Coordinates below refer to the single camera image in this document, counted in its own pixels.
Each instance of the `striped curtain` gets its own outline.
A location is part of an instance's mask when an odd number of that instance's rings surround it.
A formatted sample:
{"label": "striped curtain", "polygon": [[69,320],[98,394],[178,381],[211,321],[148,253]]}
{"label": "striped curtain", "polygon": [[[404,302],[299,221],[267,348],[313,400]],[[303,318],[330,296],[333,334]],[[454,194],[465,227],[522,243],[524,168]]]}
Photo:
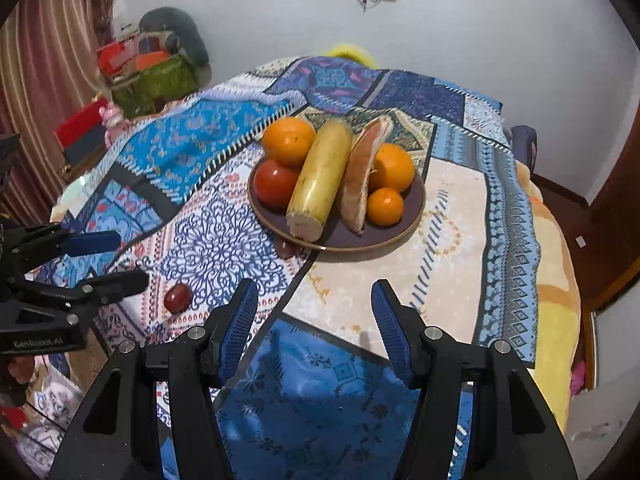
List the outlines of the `striped curtain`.
{"label": "striped curtain", "polygon": [[0,28],[0,130],[17,132],[21,144],[0,212],[20,224],[48,221],[62,192],[64,159],[53,131],[106,91],[95,51],[111,39],[112,5],[20,0]]}

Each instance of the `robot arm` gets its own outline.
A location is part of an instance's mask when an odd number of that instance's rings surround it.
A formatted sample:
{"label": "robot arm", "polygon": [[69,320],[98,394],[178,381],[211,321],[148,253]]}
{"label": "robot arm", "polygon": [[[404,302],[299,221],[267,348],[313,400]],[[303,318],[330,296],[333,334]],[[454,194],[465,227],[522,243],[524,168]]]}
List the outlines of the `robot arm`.
{"label": "robot arm", "polygon": [[[551,411],[507,342],[456,342],[402,306],[386,280],[373,285],[371,304],[395,374],[420,389],[394,480],[447,480],[466,381],[474,384],[474,414],[464,479],[577,480]],[[233,480],[209,388],[235,374],[256,307],[255,285],[242,280],[203,327],[145,348],[122,342],[78,409],[50,478],[161,479],[154,382],[168,380],[180,478]]]}
{"label": "robot arm", "polygon": [[140,269],[89,278],[74,288],[30,282],[24,274],[68,254],[114,251],[115,231],[75,234],[59,224],[4,229],[0,224],[0,403],[21,406],[27,384],[10,373],[17,356],[86,347],[86,332],[100,306],[143,292],[148,276]]}

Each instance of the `gray pillow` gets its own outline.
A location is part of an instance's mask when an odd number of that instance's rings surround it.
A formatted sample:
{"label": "gray pillow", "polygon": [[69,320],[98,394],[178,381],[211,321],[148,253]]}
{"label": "gray pillow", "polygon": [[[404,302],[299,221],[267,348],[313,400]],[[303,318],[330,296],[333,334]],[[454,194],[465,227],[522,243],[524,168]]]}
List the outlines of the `gray pillow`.
{"label": "gray pillow", "polygon": [[209,64],[209,54],[200,37],[196,24],[183,10],[175,7],[159,7],[150,10],[140,19],[140,31],[162,32],[170,30],[166,48],[172,54],[184,49],[189,61],[200,68]]}

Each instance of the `plate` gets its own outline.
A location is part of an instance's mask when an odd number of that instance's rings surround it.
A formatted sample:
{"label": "plate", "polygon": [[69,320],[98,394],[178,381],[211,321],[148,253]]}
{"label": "plate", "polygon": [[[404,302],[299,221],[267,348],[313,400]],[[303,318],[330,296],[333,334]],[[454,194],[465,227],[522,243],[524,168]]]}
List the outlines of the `plate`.
{"label": "plate", "polygon": [[255,171],[262,161],[256,164],[249,176],[248,191],[249,204],[258,220],[274,231],[278,236],[303,247],[318,251],[357,252],[379,248],[392,244],[403,236],[410,234],[417,227],[422,210],[424,209],[424,184],[415,172],[414,180],[408,190],[402,193],[404,197],[404,213],[402,219],[391,227],[378,227],[365,220],[364,233],[360,236],[349,231],[340,220],[340,214],[335,205],[322,231],[322,236],[315,242],[305,242],[289,234],[287,217],[284,213],[276,213],[260,204],[254,191]]}

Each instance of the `red tomato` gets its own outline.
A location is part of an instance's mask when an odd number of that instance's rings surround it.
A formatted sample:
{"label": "red tomato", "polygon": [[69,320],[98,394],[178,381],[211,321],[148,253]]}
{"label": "red tomato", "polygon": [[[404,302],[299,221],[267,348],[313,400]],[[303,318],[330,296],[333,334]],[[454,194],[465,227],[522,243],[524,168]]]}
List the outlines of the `red tomato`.
{"label": "red tomato", "polygon": [[265,160],[255,171],[254,191],[260,203],[283,211],[289,205],[298,180],[298,172],[279,165],[275,160]]}

